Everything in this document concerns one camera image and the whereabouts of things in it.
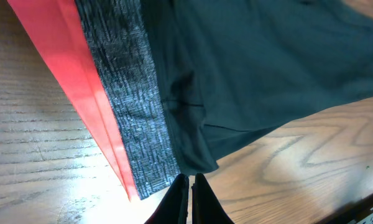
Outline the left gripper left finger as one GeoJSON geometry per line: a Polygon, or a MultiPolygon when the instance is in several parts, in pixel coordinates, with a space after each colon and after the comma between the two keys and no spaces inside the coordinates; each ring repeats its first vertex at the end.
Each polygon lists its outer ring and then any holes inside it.
{"type": "Polygon", "coordinates": [[[189,178],[178,174],[145,224],[185,224],[188,216],[189,178]]]}

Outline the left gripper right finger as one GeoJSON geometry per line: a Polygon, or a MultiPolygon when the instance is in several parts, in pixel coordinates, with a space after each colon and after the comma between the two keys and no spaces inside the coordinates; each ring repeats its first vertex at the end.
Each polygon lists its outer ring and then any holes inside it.
{"type": "Polygon", "coordinates": [[[195,175],[191,189],[192,224],[234,224],[202,173],[195,175]]]}

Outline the black leggings red waistband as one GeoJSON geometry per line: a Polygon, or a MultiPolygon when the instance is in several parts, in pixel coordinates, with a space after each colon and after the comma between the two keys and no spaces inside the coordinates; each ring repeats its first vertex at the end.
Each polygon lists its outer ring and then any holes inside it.
{"type": "Polygon", "coordinates": [[[342,1],[11,1],[145,199],[280,126],[373,97],[373,18],[342,1]]]}

